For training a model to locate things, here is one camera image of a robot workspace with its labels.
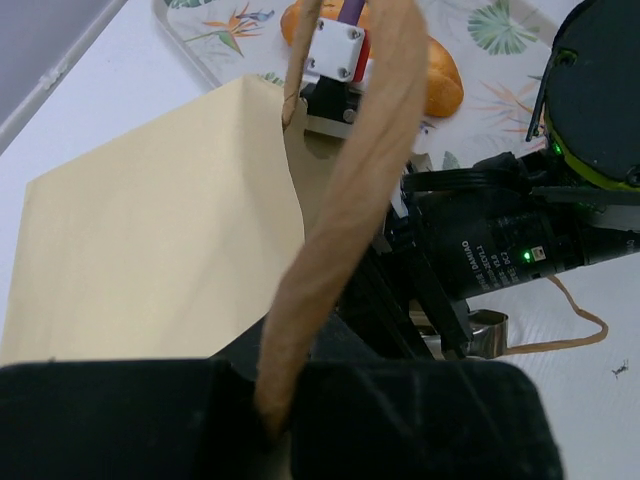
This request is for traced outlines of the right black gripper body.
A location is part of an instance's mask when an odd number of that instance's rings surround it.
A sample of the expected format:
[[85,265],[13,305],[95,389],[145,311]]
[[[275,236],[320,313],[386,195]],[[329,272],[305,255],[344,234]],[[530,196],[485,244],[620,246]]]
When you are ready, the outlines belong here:
[[383,356],[432,358],[410,317],[422,310],[445,359],[471,358],[469,299],[550,272],[550,216],[531,193],[542,164],[536,152],[440,171],[408,164],[340,302],[343,320]]

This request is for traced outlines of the small round fake bun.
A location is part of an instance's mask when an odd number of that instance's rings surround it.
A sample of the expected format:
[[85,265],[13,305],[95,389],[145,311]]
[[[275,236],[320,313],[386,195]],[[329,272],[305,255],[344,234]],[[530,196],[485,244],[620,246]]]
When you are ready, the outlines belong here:
[[448,50],[433,37],[428,40],[428,68],[424,113],[448,118],[464,99],[464,87],[457,65]]

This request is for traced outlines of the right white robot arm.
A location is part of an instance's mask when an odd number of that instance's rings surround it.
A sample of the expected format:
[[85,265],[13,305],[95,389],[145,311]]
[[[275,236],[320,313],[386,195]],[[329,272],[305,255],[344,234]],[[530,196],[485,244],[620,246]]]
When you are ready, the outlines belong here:
[[545,146],[469,168],[407,165],[337,306],[377,354],[511,355],[485,293],[639,249],[639,5],[584,1],[556,33],[527,133]]

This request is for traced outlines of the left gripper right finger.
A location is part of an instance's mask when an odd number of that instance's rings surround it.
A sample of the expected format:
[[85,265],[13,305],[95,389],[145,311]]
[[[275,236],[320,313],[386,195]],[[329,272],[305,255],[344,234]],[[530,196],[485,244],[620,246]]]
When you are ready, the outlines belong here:
[[533,382],[506,363],[309,364],[291,419],[296,479],[561,479]]

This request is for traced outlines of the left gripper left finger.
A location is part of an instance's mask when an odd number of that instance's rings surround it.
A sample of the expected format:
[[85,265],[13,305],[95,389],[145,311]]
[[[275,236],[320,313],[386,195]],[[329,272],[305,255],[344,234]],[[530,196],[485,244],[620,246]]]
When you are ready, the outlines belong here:
[[252,384],[221,359],[37,362],[1,371],[5,479],[286,479]]

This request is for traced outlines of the brown paper bag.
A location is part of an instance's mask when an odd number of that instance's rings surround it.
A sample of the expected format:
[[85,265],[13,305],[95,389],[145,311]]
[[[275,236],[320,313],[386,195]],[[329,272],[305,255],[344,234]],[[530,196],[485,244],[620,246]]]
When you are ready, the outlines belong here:
[[207,357],[264,319],[256,398],[281,431],[425,102],[417,5],[372,8],[364,110],[326,163],[306,149],[297,99],[320,10],[307,1],[283,86],[242,76],[33,180],[2,364]]

